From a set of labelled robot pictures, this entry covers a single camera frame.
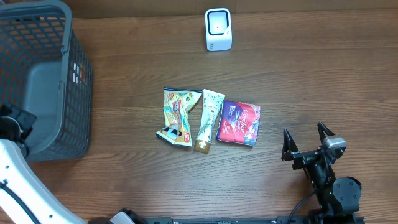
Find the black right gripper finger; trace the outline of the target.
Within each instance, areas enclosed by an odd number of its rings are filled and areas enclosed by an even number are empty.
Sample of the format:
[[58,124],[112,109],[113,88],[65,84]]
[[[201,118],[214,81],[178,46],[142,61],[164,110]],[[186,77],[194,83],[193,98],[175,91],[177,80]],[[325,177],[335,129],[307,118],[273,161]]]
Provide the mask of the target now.
[[320,137],[320,142],[322,145],[326,145],[326,142],[329,140],[330,136],[334,136],[335,133],[330,131],[322,121],[318,122],[317,124],[318,133]]
[[284,143],[282,148],[283,156],[292,156],[293,154],[299,153],[299,149],[290,135],[288,129],[283,130]]

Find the red purple pad packet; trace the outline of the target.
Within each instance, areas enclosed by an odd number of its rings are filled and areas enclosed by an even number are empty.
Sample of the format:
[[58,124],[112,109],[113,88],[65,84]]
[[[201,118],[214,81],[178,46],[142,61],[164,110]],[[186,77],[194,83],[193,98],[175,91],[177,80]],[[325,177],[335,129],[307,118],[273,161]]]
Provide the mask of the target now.
[[253,147],[258,137],[260,117],[259,105],[225,100],[217,140]]

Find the white gold cream tube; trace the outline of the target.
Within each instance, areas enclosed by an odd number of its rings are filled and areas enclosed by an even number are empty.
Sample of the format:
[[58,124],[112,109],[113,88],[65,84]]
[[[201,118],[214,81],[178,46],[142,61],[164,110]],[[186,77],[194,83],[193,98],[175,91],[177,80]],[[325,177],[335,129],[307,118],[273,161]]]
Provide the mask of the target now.
[[215,91],[203,90],[203,110],[201,125],[195,141],[194,150],[208,154],[211,146],[213,128],[222,108],[225,95]]

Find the yellow snack packet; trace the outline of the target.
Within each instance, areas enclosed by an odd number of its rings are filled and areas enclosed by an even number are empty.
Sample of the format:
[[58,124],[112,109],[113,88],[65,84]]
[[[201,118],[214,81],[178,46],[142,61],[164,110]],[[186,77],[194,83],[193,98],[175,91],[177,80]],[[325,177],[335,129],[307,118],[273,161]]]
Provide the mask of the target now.
[[165,127],[156,132],[158,138],[175,145],[192,147],[189,112],[198,103],[202,90],[164,88]]

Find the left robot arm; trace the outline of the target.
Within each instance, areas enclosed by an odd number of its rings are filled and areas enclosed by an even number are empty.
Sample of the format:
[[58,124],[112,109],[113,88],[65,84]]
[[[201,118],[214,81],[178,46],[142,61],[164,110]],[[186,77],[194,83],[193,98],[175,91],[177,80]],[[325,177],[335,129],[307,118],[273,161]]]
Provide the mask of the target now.
[[84,223],[63,206],[33,173],[21,153],[36,116],[1,104],[1,207],[15,223]]

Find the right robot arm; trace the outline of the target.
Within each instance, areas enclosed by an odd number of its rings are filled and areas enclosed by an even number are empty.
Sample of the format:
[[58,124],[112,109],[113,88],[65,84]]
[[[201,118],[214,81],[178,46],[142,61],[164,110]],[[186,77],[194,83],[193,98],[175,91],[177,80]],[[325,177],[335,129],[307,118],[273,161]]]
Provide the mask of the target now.
[[[284,144],[281,159],[292,161],[294,170],[303,169],[311,182],[313,191],[302,199],[282,223],[364,223],[356,217],[359,211],[362,185],[354,177],[337,178],[332,165],[346,150],[346,141],[330,131],[322,122],[317,124],[320,146],[300,152],[287,129],[283,130]],[[305,217],[296,217],[295,212],[312,196],[316,196],[319,209],[308,212]]]

